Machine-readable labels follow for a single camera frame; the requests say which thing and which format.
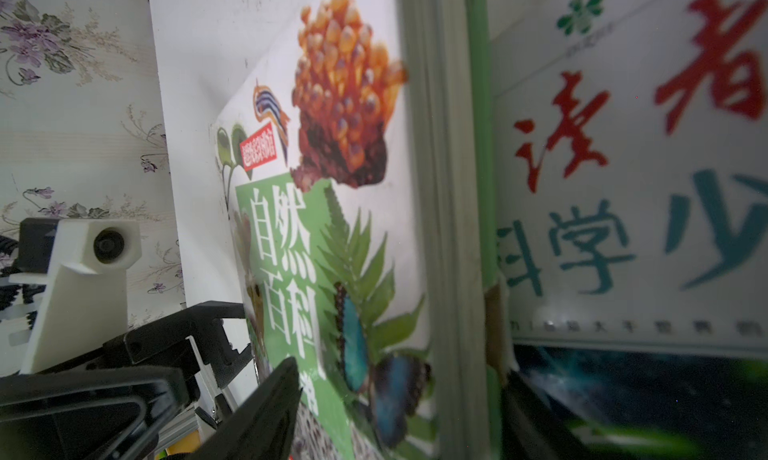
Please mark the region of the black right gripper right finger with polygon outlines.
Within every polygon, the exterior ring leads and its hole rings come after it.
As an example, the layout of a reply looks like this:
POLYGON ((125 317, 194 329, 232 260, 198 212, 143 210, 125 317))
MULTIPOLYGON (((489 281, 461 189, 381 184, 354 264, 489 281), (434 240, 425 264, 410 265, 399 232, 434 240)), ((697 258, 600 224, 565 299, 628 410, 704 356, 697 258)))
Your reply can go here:
POLYGON ((593 458, 517 372, 502 388, 502 447, 504 459, 593 458))

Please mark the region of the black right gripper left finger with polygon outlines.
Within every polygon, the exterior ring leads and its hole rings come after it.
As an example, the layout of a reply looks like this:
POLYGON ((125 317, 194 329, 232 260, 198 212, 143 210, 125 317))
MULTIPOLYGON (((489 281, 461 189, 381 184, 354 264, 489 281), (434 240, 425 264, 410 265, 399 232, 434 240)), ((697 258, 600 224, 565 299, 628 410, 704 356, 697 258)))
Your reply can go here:
POLYGON ((216 433, 187 459, 290 457, 301 398, 293 357, 284 359, 216 433))

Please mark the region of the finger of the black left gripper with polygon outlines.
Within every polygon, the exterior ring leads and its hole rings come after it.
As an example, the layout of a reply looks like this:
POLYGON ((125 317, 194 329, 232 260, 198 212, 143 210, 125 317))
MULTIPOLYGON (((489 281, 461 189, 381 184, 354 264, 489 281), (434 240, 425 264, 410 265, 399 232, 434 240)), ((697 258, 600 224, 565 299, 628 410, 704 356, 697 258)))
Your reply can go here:
POLYGON ((127 367, 1 379, 3 459, 142 459, 190 403, 179 369, 127 367))

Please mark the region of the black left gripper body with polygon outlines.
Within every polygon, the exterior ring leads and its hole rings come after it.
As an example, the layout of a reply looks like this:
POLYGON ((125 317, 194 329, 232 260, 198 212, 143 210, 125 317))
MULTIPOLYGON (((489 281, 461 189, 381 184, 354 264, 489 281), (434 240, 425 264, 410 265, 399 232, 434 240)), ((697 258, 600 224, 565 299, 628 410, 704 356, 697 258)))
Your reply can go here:
POLYGON ((96 350, 44 370, 43 374, 127 367, 175 368, 183 374, 191 405, 200 398, 195 376, 203 367, 211 368, 217 387, 223 388, 251 361, 250 350, 237 351, 223 326, 225 320, 244 316, 241 304, 197 304, 123 333, 96 350))

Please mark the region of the green nature encyclopedia book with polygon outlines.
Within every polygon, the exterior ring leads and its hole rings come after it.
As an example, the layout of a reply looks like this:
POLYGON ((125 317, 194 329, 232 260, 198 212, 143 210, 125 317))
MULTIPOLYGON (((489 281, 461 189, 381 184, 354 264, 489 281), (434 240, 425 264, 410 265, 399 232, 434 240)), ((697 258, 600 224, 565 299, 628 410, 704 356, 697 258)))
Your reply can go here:
POLYGON ((297 0, 211 127, 291 459, 491 459, 467 0, 297 0))

